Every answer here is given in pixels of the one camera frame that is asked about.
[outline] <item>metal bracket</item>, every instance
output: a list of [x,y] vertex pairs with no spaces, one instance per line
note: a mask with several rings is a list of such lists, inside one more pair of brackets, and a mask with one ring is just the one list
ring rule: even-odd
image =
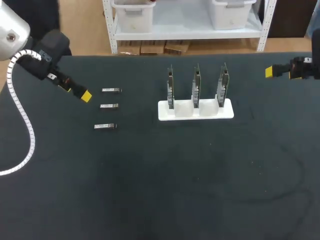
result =
[[272,18],[274,16],[277,0],[268,0],[268,1],[264,0],[264,2],[265,2],[264,20],[262,24],[262,31],[261,31],[259,44],[257,47],[257,52],[263,52],[265,50],[265,46],[266,46],[266,42],[267,42],[269,30],[270,30],[270,25],[272,22]]
[[108,35],[110,41],[110,48],[113,54],[118,53],[117,40],[115,39],[115,33],[117,30],[118,16],[113,17],[113,11],[111,7],[111,0],[103,0],[104,17],[106,22],[106,27],[108,28]]

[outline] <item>white storage bin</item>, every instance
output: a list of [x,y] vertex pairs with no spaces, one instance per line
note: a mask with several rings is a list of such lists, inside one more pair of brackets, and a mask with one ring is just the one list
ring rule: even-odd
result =
[[155,5],[155,2],[147,3],[147,0],[112,0],[123,33],[151,32]]
[[252,4],[257,0],[209,0],[210,17],[215,30],[242,29]]

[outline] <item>black mat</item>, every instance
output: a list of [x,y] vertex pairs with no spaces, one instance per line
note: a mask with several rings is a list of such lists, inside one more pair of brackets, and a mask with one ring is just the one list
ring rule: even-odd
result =
[[[89,104],[17,68],[36,150],[0,177],[1,240],[319,239],[320,81],[264,78],[297,55],[65,57]],[[224,62],[234,119],[158,121],[171,64],[175,98],[187,99],[193,67],[212,98]],[[113,87],[123,93],[100,93]],[[120,109],[99,110],[111,103]],[[118,130],[93,130],[104,123]],[[4,170],[29,149],[6,87],[0,125]]]

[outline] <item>brown box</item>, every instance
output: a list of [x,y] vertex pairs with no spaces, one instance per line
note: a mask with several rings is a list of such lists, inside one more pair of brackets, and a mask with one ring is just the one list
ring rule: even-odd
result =
[[141,41],[118,41],[119,55],[140,55]]
[[165,52],[164,40],[143,40],[141,45],[141,55],[158,55]]
[[168,40],[164,47],[164,52],[174,55],[185,54],[188,51],[189,45],[189,40]]

